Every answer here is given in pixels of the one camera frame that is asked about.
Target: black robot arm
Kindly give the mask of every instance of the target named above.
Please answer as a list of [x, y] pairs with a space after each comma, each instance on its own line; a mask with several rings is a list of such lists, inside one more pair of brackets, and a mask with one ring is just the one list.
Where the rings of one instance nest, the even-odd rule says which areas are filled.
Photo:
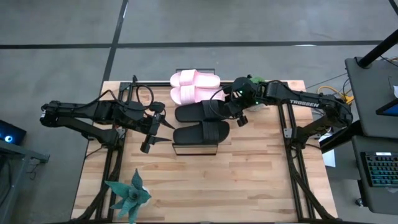
[[[42, 106], [43, 114], [40, 122], [47, 127], [67, 127], [80, 132], [84, 137], [93, 137], [106, 147], [120, 144], [121, 133], [117, 129], [100, 129], [80, 121], [77, 118], [88, 118], [98, 124], [115, 124], [146, 135], [141, 151], [148, 153], [150, 144], [169, 139], [155, 137], [160, 124], [173, 128], [161, 114], [165, 108], [163, 103], [153, 102], [146, 108], [140, 102], [118, 100], [93, 101], [86, 105], [77, 103], [61, 103], [51, 101]], [[153, 115], [145, 113], [148, 109]]]
[[243, 110], [259, 103], [265, 105], [281, 105], [290, 103], [323, 110], [325, 115], [320, 119], [304, 126], [292, 129], [292, 147], [305, 148], [305, 143], [314, 134], [325, 134], [331, 127], [343, 128], [349, 126], [353, 115], [349, 105], [333, 95], [307, 93], [291, 90], [285, 83], [274, 80], [269, 82], [253, 83], [249, 78], [240, 77], [233, 84], [224, 89], [229, 93], [225, 106], [233, 118], [238, 118], [240, 126], [248, 120]]

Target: rgb keyboard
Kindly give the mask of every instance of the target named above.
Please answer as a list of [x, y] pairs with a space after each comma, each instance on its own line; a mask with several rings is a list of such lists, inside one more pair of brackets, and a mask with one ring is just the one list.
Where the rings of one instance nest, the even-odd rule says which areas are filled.
[[363, 152], [363, 162], [372, 187], [398, 187], [398, 153]]

